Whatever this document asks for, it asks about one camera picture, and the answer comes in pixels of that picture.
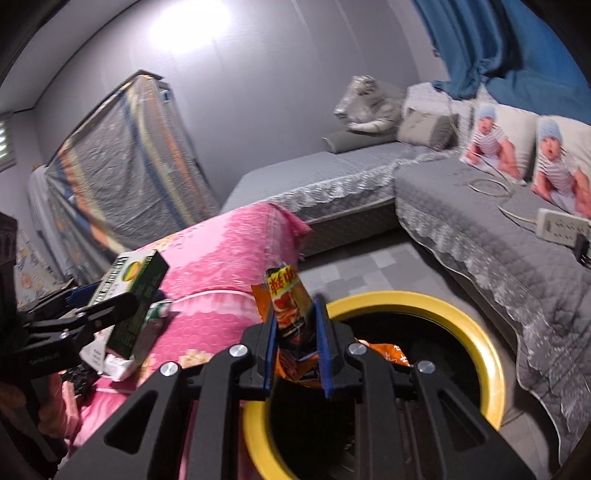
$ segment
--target baby print pillow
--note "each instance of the baby print pillow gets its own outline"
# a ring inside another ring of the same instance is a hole
[[[565,212],[591,218],[590,174],[591,126],[540,117],[532,190]]]
[[[463,162],[479,170],[525,184],[534,158],[538,115],[508,105],[480,103]]]

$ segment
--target blue knit hat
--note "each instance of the blue knit hat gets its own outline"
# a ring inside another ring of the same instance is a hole
[[[476,109],[476,120],[490,117],[492,121],[496,121],[496,109],[492,103],[481,103]]]
[[[542,118],[538,124],[538,143],[546,137],[554,137],[562,143],[562,133],[555,120],[551,118]]]

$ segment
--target green box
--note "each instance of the green box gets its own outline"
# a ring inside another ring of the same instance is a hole
[[[89,305],[131,292],[139,307],[130,319],[99,332],[80,352],[82,359],[99,373],[107,352],[125,359],[132,355],[146,313],[167,271],[168,264],[156,250],[126,252],[115,259]]]

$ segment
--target gray mattress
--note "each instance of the gray mattress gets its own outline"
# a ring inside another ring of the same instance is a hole
[[[397,214],[514,327],[519,383],[552,419],[563,463],[591,419],[591,270],[568,248],[538,239],[533,225],[505,217],[497,198],[471,190],[468,181],[482,177],[454,158],[406,166],[396,176]],[[535,219],[549,204],[517,187],[505,207]]]
[[[244,175],[222,213],[275,202],[308,223],[334,219],[393,201],[394,173],[400,166],[437,160],[452,152],[394,142],[275,163]]]

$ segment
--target ceiling light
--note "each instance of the ceiling light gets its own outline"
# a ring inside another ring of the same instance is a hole
[[[181,0],[162,12],[151,36],[156,45],[183,54],[223,35],[229,24],[228,8],[219,0]]]

